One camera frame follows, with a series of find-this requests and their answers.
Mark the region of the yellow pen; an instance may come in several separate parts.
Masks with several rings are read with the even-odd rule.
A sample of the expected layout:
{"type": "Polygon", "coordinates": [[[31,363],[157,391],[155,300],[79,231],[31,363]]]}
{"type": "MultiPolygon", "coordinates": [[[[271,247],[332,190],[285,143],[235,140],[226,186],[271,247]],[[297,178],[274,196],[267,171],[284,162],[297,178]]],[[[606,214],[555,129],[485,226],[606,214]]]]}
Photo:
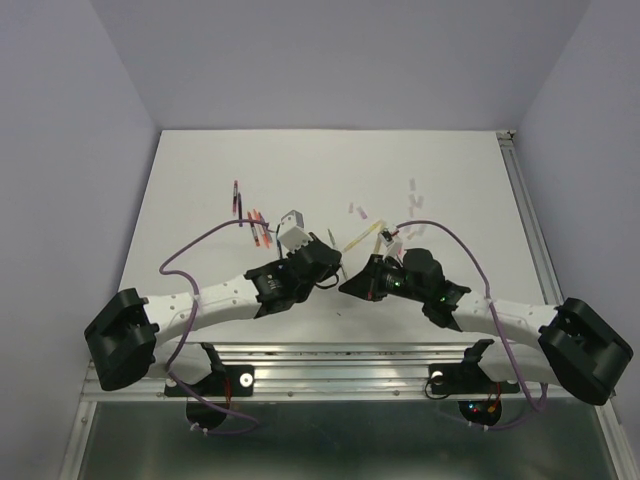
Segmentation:
{"type": "Polygon", "coordinates": [[[343,253],[348,252],[353,249],[357,244],[366,239],[370,234],[377,232],[381,227],[385,226],[385,222],[382,220],[378,220],[375,223],[371,224],[366,230],[360,233],[356,238],[351,240],[346,246],[342,249],[343,253]]]}
{"type": "Polygon", "coordinates": [[[373,249],[373,254],[374,255],[378,255],[380,253],[380,249],[381,249],[381,236],[380,234],[376,235],[376,241],[375,241],[375,245],[374,245],[374,249],[373,249]]]}

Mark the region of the red pen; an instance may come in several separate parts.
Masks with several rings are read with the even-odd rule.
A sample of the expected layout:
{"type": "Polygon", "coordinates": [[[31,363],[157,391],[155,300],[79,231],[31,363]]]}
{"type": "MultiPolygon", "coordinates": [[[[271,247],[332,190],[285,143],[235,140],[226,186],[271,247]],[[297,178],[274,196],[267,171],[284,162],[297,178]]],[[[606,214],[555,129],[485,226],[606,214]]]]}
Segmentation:
{"type": "Polygon", "coordinates": [[[250,223],[251,234],[252,234],[255,246],[256,247],[260,247],[261,243],[260,243],[260,238],[259,238],[259,235],[258,235],[258,230],[257,230],[257,227],[255,226],[254,218],[253,218],[252,214],[249,211],[247,211],[247,218],[248,218],[248,221],[250,223]]]}

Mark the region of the purple pen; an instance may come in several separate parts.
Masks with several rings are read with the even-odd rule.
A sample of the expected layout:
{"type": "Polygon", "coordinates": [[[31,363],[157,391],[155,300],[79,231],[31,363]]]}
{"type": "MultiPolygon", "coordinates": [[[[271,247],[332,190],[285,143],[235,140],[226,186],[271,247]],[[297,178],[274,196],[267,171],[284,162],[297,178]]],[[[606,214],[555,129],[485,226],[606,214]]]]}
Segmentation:
{"type": "Polygon", "coordinates": [[[238,216],[238,225],[239,227],[243,227],[244,225],[244,214],[243,214],[243,204],[242,204],[242,194],[239,192],[237,195],[237,216],[238,216]]]}

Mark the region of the magenta pen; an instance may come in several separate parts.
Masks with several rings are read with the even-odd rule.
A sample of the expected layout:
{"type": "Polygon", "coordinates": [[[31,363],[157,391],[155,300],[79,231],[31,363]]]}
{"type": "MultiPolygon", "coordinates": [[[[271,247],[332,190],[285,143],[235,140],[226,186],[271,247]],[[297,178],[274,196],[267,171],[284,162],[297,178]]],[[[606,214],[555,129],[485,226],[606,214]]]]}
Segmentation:
{"type": "Polygon", "coordinates": [[[237,215],[237,211],[238,211],[238,194],[239,194],[239,190],[238,190],[238,181],[234,180],[233,182],[233,197],[232,197],[232,213],[233,215],[237,215]]]}

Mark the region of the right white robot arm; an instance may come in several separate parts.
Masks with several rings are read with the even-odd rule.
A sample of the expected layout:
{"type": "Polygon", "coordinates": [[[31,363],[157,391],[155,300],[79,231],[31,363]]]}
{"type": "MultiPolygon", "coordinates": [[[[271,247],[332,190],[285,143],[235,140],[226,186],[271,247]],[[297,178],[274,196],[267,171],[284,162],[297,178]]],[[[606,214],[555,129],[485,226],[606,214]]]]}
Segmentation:
{"type": "Polygon", "coordinates": [[[339,290],[370,302],[388,295],[416,301],[441,328],[496,337],[460,366],[461,381],[472,390],[524,380],[558,385],[585,403],[603,405],[633,357],[630,345],[586,302],[489,300],[446,279],[422,248],[407,250],[402,261],[371,256],[339,290]]]}

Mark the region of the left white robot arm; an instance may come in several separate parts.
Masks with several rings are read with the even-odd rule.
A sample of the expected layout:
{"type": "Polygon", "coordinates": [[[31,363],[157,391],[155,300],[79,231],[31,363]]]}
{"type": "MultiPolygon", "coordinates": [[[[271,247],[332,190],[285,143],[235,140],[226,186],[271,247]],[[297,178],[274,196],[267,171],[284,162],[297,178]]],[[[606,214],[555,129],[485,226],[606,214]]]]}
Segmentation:
{"type": "Polygon", "coordinates": [[[307,300],[316,284],[337,273],[342,254],[309,235],[285,258],[197,293],[142,297],[117,292],[84,331],[105,391],[128,387],[154,367],[171,364],[161,347],[185,334],[236,320],[279,314],[307,300]]]}

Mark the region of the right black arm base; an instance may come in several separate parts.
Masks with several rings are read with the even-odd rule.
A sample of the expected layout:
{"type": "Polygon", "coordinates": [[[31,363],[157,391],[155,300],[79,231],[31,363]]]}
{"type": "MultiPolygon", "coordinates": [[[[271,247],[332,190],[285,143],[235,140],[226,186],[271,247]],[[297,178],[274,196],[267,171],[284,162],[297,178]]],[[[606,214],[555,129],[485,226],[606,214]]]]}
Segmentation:
{"type": "Polygon", "coordinates": [[[494,344],[479,340],[464,351],[459,363],[436,363],[429,366],[424,394],[430,400],[444,400],[459,395],[459,411],[471,425],[491,429],[501,419],[503,394],[520,392],[517,383],[493,381],[480,366],[481,355],[494,344]]]}

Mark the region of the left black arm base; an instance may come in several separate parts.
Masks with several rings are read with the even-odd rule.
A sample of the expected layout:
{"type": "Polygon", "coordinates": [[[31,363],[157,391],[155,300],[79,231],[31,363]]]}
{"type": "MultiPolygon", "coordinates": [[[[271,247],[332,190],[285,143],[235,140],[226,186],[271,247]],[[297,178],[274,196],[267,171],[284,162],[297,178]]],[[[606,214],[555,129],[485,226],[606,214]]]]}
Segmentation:
{"type": "Polygon", "coordinates": [[[164,394],[184,398],[186,419],[192,431],[204,436],[235,436],[256,430],[259,421],[232,408],[232,401],[249,398],[254,392],[255,368],[250,364],[228,365],[221,360],[211,344],[203,343],[206,354],[206,375],[188,384],[170,376],[164,394]]]}

